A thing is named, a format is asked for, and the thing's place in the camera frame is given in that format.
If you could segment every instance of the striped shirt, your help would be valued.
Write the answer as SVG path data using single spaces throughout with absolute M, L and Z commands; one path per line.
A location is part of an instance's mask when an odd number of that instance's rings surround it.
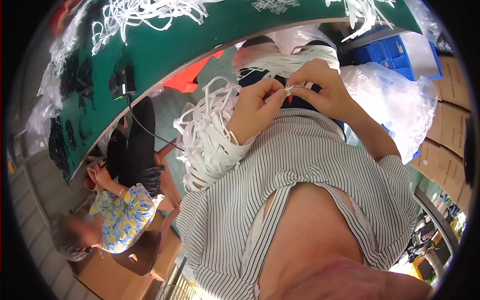
M 219 299 L 254 299 L 268 247 L 297 182 L 313 183 L 331 194 L 367 263 L 379 270 L 395 263 L 410 239 L 416 215 L 410 173 L 401 159 L 391 155 L 376 163 L 364 149 L 345 144 L 331 119 L 312 110 L 284 108 L 239 166 L 207 191 L 188 193 L 180 204 L 180 237 L 202 289 Z M 377 243 L 332 187 L 360 207 Z M 275 191 L 242 267 L 249 229 Z

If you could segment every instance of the blue and yellow floral top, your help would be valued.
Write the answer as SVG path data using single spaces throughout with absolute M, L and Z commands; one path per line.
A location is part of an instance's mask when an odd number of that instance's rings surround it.
M 121 253 L 132 246 L 155 216 L 163 195 L 151 198 L 141 183 L 128 189 L 125 199 L 109 191 L 98 193 L 89 214 L 102 214 L 102 249 L 110 253 Z

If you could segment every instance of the wooden chair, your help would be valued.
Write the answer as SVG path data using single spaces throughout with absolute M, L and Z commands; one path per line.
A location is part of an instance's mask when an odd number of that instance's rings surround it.
M 157 256 L 166 243 L 165 240 L 162 240 L 162 233 L 165 234 L 166 230 L 171 230 L 170 225 L 180 212 L 181 198 L 165 160 L 165 156 L 173 149 L 173 146 L 167 145 L 155 153 L 156 164 L 165 166 L 165 170 L 160 174 L 160 189 L 165 197 L 157 210 L 171 210 L 170 214 L 165 218 L 159 230 L 145 231 L 129 249 L 111 255 L 116 263 L 140 276 L 147 276 L 152 271 Z

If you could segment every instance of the green table surface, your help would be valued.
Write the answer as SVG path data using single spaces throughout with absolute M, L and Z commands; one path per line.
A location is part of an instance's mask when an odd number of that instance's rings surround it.
M 136 93 L 132 98 L 140 100 L 155 84 L 165 81 L 189 62 L 212 52 L 218 45 L 230 45 L 232 41 L 241 41 L 246 36 L 279 26 L 289 27 L 289 24 L 319 19 L 332 22 L 335 21 L 332 18 L 345 17 L 344 5 L 341 2 L 332 2 L 327 8 L 323 0 L 299 0 L 300 6 L 288 6 L 287 11 L 281 14 L 269 10 L 258 12 L 252 7 L 252 2 L 226 0 L 206 3 L 209 16 L 204 18 L 202 25 L 188 16 L 181 16 L 174 18 L 171 27 L 165 31 L 154 30 L 145 24 L 131 26 L 128 45 L 117 69 L 125 65 L 134 66 Z M 395 26 L 420 32 L 403 0 L 397 0 L 395 8 L 384 2 L 376 2 L 376 5 Z M 150 22 L 161 26 L 166 19 L 150 19 Z M 122 47 L 123 42 L 117 32 L 102 50 L 92 56 L 95 111 L 91 110 L 91 102 L 86 100 L 84 115 L 83 110 L 78 107 L 78 95 L 75 92 L 63 102 L 61 122 L 62 125 L 66 120 L 72 122 L 77 146 L 75 150 L 69 150 L 70 179 L 102 134 L 128 110 L 126 100 L 113 100 L 108 90 L 108 79 L 113 73 Z M 92 41 L 89 39 L 86 48 L 79 51 L 79 65 L 91 56 L 91 48 Z M 79 129 L 84 133 L 91 131 L 92 134 L 82 142 Z

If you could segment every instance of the hand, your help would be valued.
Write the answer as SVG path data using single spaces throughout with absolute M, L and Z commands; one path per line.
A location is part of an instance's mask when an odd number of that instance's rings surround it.
M 270 124 L 286 96 L 283 85 L 273 78 L 242 88 L 227 130 L 233 132 L 240 145 L 244 144 Z
M 306 62 L 286 83 L 292 86 L 306 81 L 318 84 L 321 91 L 316 93 L 304 87 L 294 87 L 290 92 L 310 103 L 325 116 L 348 123 L 349 117 L 361 109 L 350 97 L 337 70 L 331 69 L 325 60 Z
M 95 170 L 95 166 L 89 166 L 89 167 L 87 167 L 88 176 L 89 176 L 90 179 L 95 183 L 95 185 L 98 185 L 98 182 L 96 181 L 96 178 L 95 178 L 94 170 Z
M 113 181 L 107 168 L 101 168 L 99 164 L 94 165 L 93 174 L 95 175 L 96 182 L 102 188 L 108 190 L 108 186 Z

